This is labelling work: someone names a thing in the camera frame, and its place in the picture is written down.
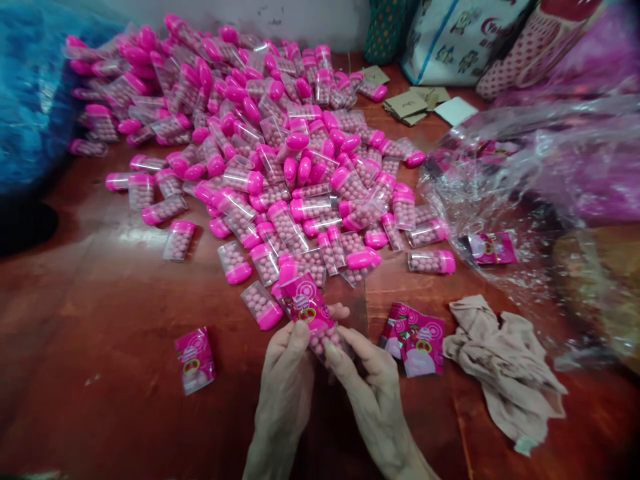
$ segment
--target hand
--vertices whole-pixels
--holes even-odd
[[[349,316],[341,303],[329,305],[335,320]],[[309,326],[290,322],[267,346],[255,433],[243,478],[288,478],[295,450],[309,422],[315,357],[307,349]]]
[[[402,412],[395,360],[356,330],[338,327],[338,332],[369,376],[362,380],[349,356],[331,342],[325,344],[327,362],[347,391],[360,434],[382,474],[388,479],[437,479]]]

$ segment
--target red wooden surface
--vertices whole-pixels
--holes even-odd
[[[361,66],[361,57],[352,56],[352,70]],[[384,70],[389,96],[407,89],[397,67]],[[449,92],[483,106],[470,91]],[[448,128],[432,115],[409,129],[364,99],[357,108],[388,137],[409,136],[425,150]],[[139,152],[120,144],[105,159],[74,160],[47,199],[61,217],[54,238],[0,261],[0,474],[241,475],[272,332],[260,332],[240,300],[249,282],[226,284],[216,254],[224,242],[207,231],[200,202],[188,198],[191,210],[182,216],[201,227],[188,262],[169,263],[161,259],[166,229],[144,225],[126,195],[104,188],[106,174],[126,171]],[[401,169],[400,181],[414,186],[416,179],[416,171]],[[455,328],[447,304],[466,295],[482,293],[494,310],[516,311],[461,263],[450,277],[430,277],[408,273],[404,255],[385,250],[383,257],[365,286],[352,290],[340,277],[326,286],[326,300],[350,306],[348,326],[372,341],[393,301],[444,318],[447,333]],[[549,306],[550,324],[561,321]],[[203,325],[219,376],[185,397],[173,340]],[[637,379],[619,367],[558,376],[569,390],[567,419],[550,422],[547,442],[530,459],[513,452],[491,422],[478,382],[450,361],[442,377],[401,378],[403,406],[418,445],[444,479],[624,477],[636,462],[640,432]],[[292,478],[379,477],[342,389],[328,386],[319,367]]]

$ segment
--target beige cloth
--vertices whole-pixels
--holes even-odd
[[[547,437],[547,420],[565,417],[567,389],[545,363],[531,322],[503,312],[500,328],[482,295],[449,306],[459,326],[444,339],[445,356],[480,380],[493,422],[529,456]]]

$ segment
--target white bag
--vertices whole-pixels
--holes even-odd
[[[475,85],[530,0],[423,0],[402,70],[414,85]]]

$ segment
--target wall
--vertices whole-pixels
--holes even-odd
[[[303,45],[328,44],[345,52],[364,50],[369,26],[368,0],[57,0],[112,10],[154,29],[167,13],[182,16],[200,30],[230,23],[241,31]]]

